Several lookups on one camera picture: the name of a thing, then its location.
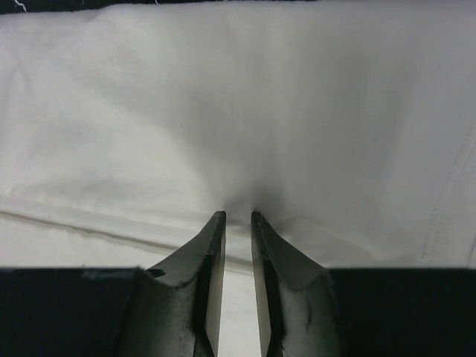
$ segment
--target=seam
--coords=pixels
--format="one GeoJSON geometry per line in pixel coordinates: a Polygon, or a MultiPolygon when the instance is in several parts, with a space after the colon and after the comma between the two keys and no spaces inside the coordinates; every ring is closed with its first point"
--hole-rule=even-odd
{"type": "Polygon", "coordinates": [[[476,237],[475,237],[475,239],[473,240],[473,245],[472,245],[471,250],[470,250],[470,252],[469,252],[468,262],[466,263],[466,266],[467,266],[468,268],[471,267],[471,261],[472,261],[473,254],[475,253],[475,251],[476,251],[476,237]]]}
{"type": "MultiPolygon", "coordinates": [[[[443,230],[444,235],[442,237],[440,235],[438,235],[437,240],[435,240],[434,254],[431,255],[431,257],[430,257],[431,259],[434,257],[434,255],[438,256],[438,254],[442,254],[444,252],[444,249],[443,249],[443,251],[441,251],[440,249],[437,249],[438,245],[442,245],[443,247],[445,245],[447,245],[448,244],[448,238],[451,237],[451,232],[454,232],[454,225],[452,224],[452,222],[453,222],[453,217],[454,217],[456,204],[457,204],[457,201],[458,201],[457,198],[459,196],[461,196],[466,191],[468,183],[472,181],[472,177],[474,177],[475,172],[476,172],[476,170],[475,170],[476,169],[476,162],[474,162],[473,164],[468,166],[468,163],[471,161],[471,158],[474,155],[475,148],[476,148],[476,141],[472,145],[472,150],[470,151],[470,153],[468,155],[468,158],[467,158],[467,161],[466,161],[466,166],[463,170],[463,173],[460,176],[460,179],[458,179],[456,181],[456,185],[455,185],[454,190],[459,188],[460,189],[459,194],[456,197],[452,196],[451,199],[448,200],[448,202],[451,201],[451,203],[448,205],[449,206],[448,214],[446,215],[446,213],[443,212],[443,216],[442,216],[440,225],[443,225],[446,228],[443,230]]],[[[476,244],[476,237],[473,238],[473,243],[472,243],[472,247],[471,247],[470,252],[469,252],[469,256],[468,256],[468,259],[467,259],[467,262],[466,262],[466,266],[469,266],[469,264],[471,262],[472,252],[475,249],[475,244],[476,244]]]]}
{"type": "MultiPolygon", "coordinates": [[[[473,152],[475,151],[475,142],[473,141],[473,143],[471,144],[471,149],[468,153],[468,155],[462,159],[462,156],[464,154],[464,152],[466,151],[466,148],[470,142],[470,140],[474,137],[474,131],[475,131],[475,126],[476,126],[476,118],[473,119],[472,123],[471,123],[471,127],[468,131],[468,135],[465,137],[464,141],[463,141],[463,144],[460,148],[460,150],[458,151],[458,154],[456,155],[456,158],[453,160],[453,163],[451,165],[451,169],[450,169],[450,173],[448,175],[448,177],[446,178],[445,180],[445,184],[443,185],[443,188],[442,190],[440,191],[440,194],[438,195],[438,198],[437,198],[437,203],[435,204],[435,207],[433,209],[433,211],[431,212],[431,219],[430,219],[430,224],[428,226],[428,229],[426,231],[426,235],[425,235],[425,241],[424,241],[424,245],[423,245],[423,253],[422,253],[422,259],[423,260],[426,260],[428,263],[432,264],[434,263],[435,259],[434,259],[434,253],[436,251],[436,247],[438,246],[439,242],[441,241],[441,236],[440,236],[440,232],[442,230],[442,226],[444,226],[444,218],[447,215],[446,211],[448,209],[448,203],[451,201],[450,198],[451,196],[453,195],[456,187],[457,187],[457,183],[459,182],[463,172],[465,171],[466,169],[466,166],[469,162],[469,158],[471,158],[473,152]],[[454,178],[454,173],[455,171],[457,171],[457,168],[461,166],[461,171],[457,172],[456,173],[456,180],[453,180],[454,178]],[[438,215],[438,210],[439,208],[443,205],[443,197],[445,196],[445,193],[448,192],[448,195],[449,197],[444,200],[444,206],[443,206],[443,212],[441,213],[441,218],[439,218],[439,215],[438,215]],[[431,233],[433,230],[436,229],[436,233],[435,235],[432,237],[431,236],[431,233]]],[[[449,216],[448,219],[449,219],[449,222],[448,222],[448,225],[451,223],[451,218],[452,216],[449,216]]]]}
{"type": "MultiPolygon", "coordinates": [[[[73,231],[79,233],[84,236],[85,239],[88,239],[91,236],[99,237],[102,239],[106,239],[110,242],[114,242],[121,245],[127,245],[134,248],[139,248],[144,251],[157,251],[161,250],[162,253],[171,254],[175,250],[179,249],[178,246],[167,245],[158,242],[151,242],[145,239],[139,239],[136,237],[129,237],[123,236],[120,234],[113,234],[110,232],[102,231],[102,230],[95,230],[95,229],[88,229],[88,228],[81,228],[74,225],[66,225],[57,222],[46,221],[42,219],[37,219],[29,216],[24,216],[21,214],[9,213],[0,210],[0,216],[7,217],[9,219],[18,219],[21,221],[26,221],[33,224],[38,225],[47,225],[52,228],[62,228],[69,231],[73,231]]],[[[232,271],[233,273],[237,274],[244,274],[248,276],[252,276],[253,272],[250,271],[251,262],[248,260],[236,258],[236,257],[225,257],[225,269],[227,271],[232,271]]]]}
{"type": "MultiPolygon", "coordinates": [[[[195,232],[195,231],[193,231],[189,228],[183,228],[183,227],[179,227],[177,225],[169,225],[169,224],[164,225],[164,224],[161,223],[162,221],[164,221],[163,219],[161,219],[160,223],[145,222],[145,221],[141,221],[141,220],[137,220],[137,219],[130,219],[127,216],[124,216],[124,215],[121,215],[121,214],[116,214],[114,212],[108,212],[107,210],[101,210],[101,209],[92,210],[92,209],[88,209],[88,208],[83,208],[83,207],[81,207],[79,205],[76,205],[74,203],[71,204],[71,205],[61,205],[61,204],[58,204],[58,203],[54,202],[55,200],[56,201],[58,200],[57,198],[53,198],[51,200],[51,202],[48,202],[47,200],[44,200],[44,199],[30,200],[30,199],[23,199],[22,197],[18,197],[16,195],[8,195],[5,192],[0,193],[0,199],[2,197],[6,198],[6,199],[16,200],[18,202],[30,203],[30,204],[33,204],[33,205],[44,205],[44,206],[48,206],[50,208],[65,208],[65,209],[68,209],[68,210],[75,210],[75,211],[78,211],[78,212],[81,212],[81,213],[86,213],[86,214],[100,215],[100,216],[109,217],[109,218],[112,218],[112,219],[123,219],[123,220],[129,221],[131,223],[135,223],[135,224],[154,225],[154,226],[158,226],[158,227],[171,228],[171,229],[176,229],[176,230],[180,230],[180,231],[189,231],[189,232],[192,232],[192,234],[193,234],[193,232],[195,232]]],[[[52,220],[49,221],[47,219],[37,219],[35,217],[31,217],[31,216],[28,216],[26,214],[24,215],[24,214],[21,214],[21,213],[13,213],[13,212],[10,212],[8,210],[0,210],[0,213],[7,214],[7,215],[10,214],[11,216],[19,216],[19,217],[24,217],[26,219],[32,219],[32,220],[35,220],[35,221],[51,223],[51,224],[58,224],[58,225],[68,227],[67,224],[62,224],[61,222],[54,222],[52,220]]],[[[71,225],[71,227],[77,227],[78,229],[82,229],[80,226],[75,226],[75,225],[71,225]]]]}
{"type": "MultiPolygon", "coordinates": [[[[473,121],[472,129],[470,130],[469,134],[472,134],[475,123],[476,123],[476,118],[473,121]]],[[[456,191],[457,188],[464,190],[464,188],[468,184],[469,179],[472,176],[473,165],[471,167],[468,167],[468,163],[471,157],[473,156],[475,147],[476,147],[476,141],[473,140],[471,148],[468,152],[468,155],[466,156],[463,162],[463,167],[461,171],[457,174],[456,180],[454,180],[454,185],[453,185],[453,188],[451,189],[450,196],[448,197],[448,200],[445,203],[445,207],[443,208],[443,213],[440,219],[438,232],[437,232],[437,235],[435,236],[433,246],[431,248],[431,255],[429,257],[430,263],[434,261],[435,256],[437,256],[438,258],[438,254],[442,253],[441,251],[437,250],[438,245],[440,245],[440,243],[443,245],[446,244],[448,242],[448,237],[450,232],[453,231],[451,223],[453,222],[453,217],[454,217],[454,199],[453,199],[454,192],[456,191]]]]}

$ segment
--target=white sheet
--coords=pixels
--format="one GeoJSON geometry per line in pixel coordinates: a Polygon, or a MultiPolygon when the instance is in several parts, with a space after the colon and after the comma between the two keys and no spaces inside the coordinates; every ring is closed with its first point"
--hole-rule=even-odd
{"type": "MultiPolygon", "coordinates": [[[[148,266],[221,209],[246,264],[259,209],[325,266],[475,267],[475,16],[463,1],[0,16],[0,264],[148,266]]],[[[245,275],[227,295],[243,321],[245,275]]]]}

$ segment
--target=scratch mark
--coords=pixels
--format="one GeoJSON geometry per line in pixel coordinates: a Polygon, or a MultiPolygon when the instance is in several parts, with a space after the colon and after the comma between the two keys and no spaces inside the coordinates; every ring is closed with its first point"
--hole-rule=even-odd
{"type": "Polygon", "coordinates": [[[25,6],[25,4],[23,4],[22,2],[20,2],[18,0],[13,0],[13,2],[15,3],[15,7],[20,6],[20,7],[23,8],[23,11],[25,11],[25,13],[27,13],[27,7],[25,6]]]}
{"type": "Polygon", "coordinates": [[[306,302],[307,302],[306,332],[308,332],[312,323],[312,305],[308,298],[306,299],[306,302]]]}
{"type": "Polygon", "coordinates": [[[102,279],[131,279],[137,271],[135,269],[115,269],[115,270],[100,270],[87,269],[83,272],[81,277],[87,280],[102,280],[102,279]]]}

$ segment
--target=white surface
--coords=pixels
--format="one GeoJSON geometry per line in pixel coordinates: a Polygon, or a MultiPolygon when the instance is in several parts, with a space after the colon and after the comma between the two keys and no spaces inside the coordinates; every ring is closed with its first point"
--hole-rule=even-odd
{"type": "Polygon", "coordinates": [[[246,262],[258,209],[325,266],[475,267],[475,61],[469,2],[1,16],[0,264],[148,266],[221,209],[246,262]]]}

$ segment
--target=stitching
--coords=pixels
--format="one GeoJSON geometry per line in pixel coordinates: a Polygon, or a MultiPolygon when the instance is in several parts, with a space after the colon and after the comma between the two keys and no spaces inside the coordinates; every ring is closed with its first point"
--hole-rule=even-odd
{"type": "MultiPolygon", "coordinates": [[[[472,165],[472,170],[471,170],[471,173],[469,174],[468,181],[471,181],[471,177],[473,177],[475,175],[475,173],[476,173],[476,161],[472,165]]],[[[476,237],[473,237],[473,245],[472,245],[471,250],[469,252],[468,261],[466,262],[466,266],[468,266],[468,267],[471,264],[473,253],[475,252],[475,248],[476,248],[476,237]]]]}
{"type": "Polygon", "coordinates": [[[468,131],[468,135],[465,137],[465,139],[463,141],[463,145],[461,146],[460,151],[456,155],[456,158],[453,160],[453,163],[452,163],[451,169],[450,169],[450,173],[449,173],[448,177],[445,180],[445,184],[443,185],[443,188],[440,191],[440,194],[438,195],[437,203],[435,204],[435,207],[434,207],[433,211],[431,212],[430,224],[429,224],[428,229],[426,231],[425,241],[424,241],[424,245],[423,245],[423,253],[422,253],[422,259],[427,260],[428,263],[433,263],[434,262],[433,254],[436,251],[436,247],[437,247],[438,243],[441,241],[440,232],[442,230],[441,227],[444,226],[444,222],[443,222],[444,218],[446,216],[448,217],[448,219],[449,219],[448,224],[449,224],[451,222],[452,217],[453,217],[452,215],[448,215],[446,213],[447,208],[448,208],[448,203],[450,202],[451,195],[453,195],[454,190],[458,186],[457,183],[459,182],[462,174],[466,170],[466,166],[469,162],[469,158],[471,158],[473,152],[475,151],[476,142],[473,141],[469,154],[463,159],[462,169],[456,175],[456,180],[455,180],[456,184],[454,184],[452,188],[451,188],[450,184],[452,182],[454,182],[453,181],[454,171],[456,171],[457,166],[459,166],[459,163],[461,161],[461,157],[462,157],[463,153],[466,151],[466,147],[468,146],[468,143],[470,142],[470,139],[472,139],[472,137],[473,137],[473,134],[474,134],[474,131],[475,131],[475,126],[476,126],[476,118],[473,119],[471,127],[468,131]],[[445,192],[450,188],[451,188],[451,190],[448,193],[449,197],[446,199],[446,202],[443,206],[443,212],[441,214],[440,223],[437,227],[435,227],[435,223],[436,223],[437,218],[438,218],[438,209],[440,208],[440,206],[442,204],[443,196],[445,195],[445,192]],[[437,231],[436,231],[436,234],[434,235],[434,238],[432,239],[431,238],[431,232],[434,229],[436,229],[437,231]]]}
{"type": "MultiPolygon", "coordinates": [[[[466,186],[471,181],[471,177],[473,177],[473,175],[475,174],[476,164],[472,164],[471,166],[468,167],[468,163],[471,160],[471,157],[472,157],[472,155],[475,151],[475,147],[476,147],[476,142],[473,142],[472,149],[469,152],[468,158],[467,158],[466,163],[465,163],[465,169],[462,170],[463,172],[460,175],[461,183],[460,183],[460,180],[458,179],[456,185],[454,186],[454,189],[452,190],[452,192],[455,191],[456,188],[460,188],[460,192],[464,192],[466,190],[466,186]]],[[[447,228],[444,230],[444,236],[443,237],[437,237],[437,238],[441,238],[441,239],[438,239],[438,240],[435,241],[433,252],[436,250],[436,246],[438,245],[439,242],[441,242],[442,244],[444,244],[445,242],[448,242],[448,238],[450,237],[450,233],[452,231],[454,231],[454,227],[451,224],[451,222],[453,220],[453,217],[454,217],[454,209],[455,209],[455,203],[454,202],[455,202],[455,199],[452,199],[451,204],[446,205],[446,206],[449,206],[449,211],[448,211],[448,215],[447,215],[448,216],[447,228]]],[[[446,214],[443,213],[442,224],[444,223],[444,221],[446,221],[445,216],[446,216],[446,214]]],[[[441,254],[442,252],[440,250],[437,250],[435,253],[436,254],[441,254]]]]}

